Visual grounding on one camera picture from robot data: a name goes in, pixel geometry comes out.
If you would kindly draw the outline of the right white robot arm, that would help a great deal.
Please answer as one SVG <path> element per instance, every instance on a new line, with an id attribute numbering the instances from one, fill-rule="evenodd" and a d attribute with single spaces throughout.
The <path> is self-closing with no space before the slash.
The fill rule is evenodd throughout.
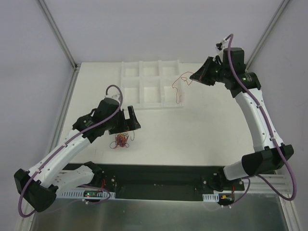
<path id="1" fill-rule="evenodd" d="M 215 57 L 209 56 L 190 76 L 208 86 L 223 83 L 240 106 L 251 133 L 254 152 L 223 168 L 223 174 L 217 177 L 222 190 L 229 189 L 235 179 L 278 170 L 294 154 L 292 145 L 284 143 L 269 117 L 257 75 L 245 68 L 243 49 L 224 49 Z"/>

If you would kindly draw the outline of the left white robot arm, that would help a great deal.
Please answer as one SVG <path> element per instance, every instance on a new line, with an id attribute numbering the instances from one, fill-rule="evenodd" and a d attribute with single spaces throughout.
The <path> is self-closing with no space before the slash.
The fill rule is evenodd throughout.
<path id="1" fill-rule="evenodd" d="M 22 212 L 23 200 L 35 212 L 43 212 L 58 196 L 74 187 L 85 185 L 102 189 L 103 170 L 91 161 L 62 176 L 59 173 L 78 153 L 105 132 L 113 135 L 141 128 L 133 106 L 128 106 L 129 118 L 125 118 L 121 104 L 116 99 L 104 98 L 97 108 L 77 119 L 65 139 L 46 157 L 29 170 L 19 169 L 15 172 L 14 181 L 20 194 L 18 212 L 21 217 L 30 216 Z"/>

